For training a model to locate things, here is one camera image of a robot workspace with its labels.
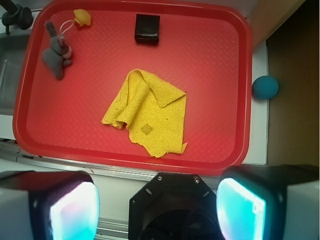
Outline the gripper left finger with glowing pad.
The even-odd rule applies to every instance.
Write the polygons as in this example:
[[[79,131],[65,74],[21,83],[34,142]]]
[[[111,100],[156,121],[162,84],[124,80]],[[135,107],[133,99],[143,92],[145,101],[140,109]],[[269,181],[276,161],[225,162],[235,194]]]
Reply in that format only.
[[[3,171],[2,240],[93,240],[99,191],[84,171]]]

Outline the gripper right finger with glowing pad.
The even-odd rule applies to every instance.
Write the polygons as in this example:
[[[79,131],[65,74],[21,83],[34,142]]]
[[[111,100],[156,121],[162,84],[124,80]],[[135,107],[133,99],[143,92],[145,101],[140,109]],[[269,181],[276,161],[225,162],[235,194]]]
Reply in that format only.
[[[318,240],[319,167],[230,166],[218,184],[216,210],[226,240]]]

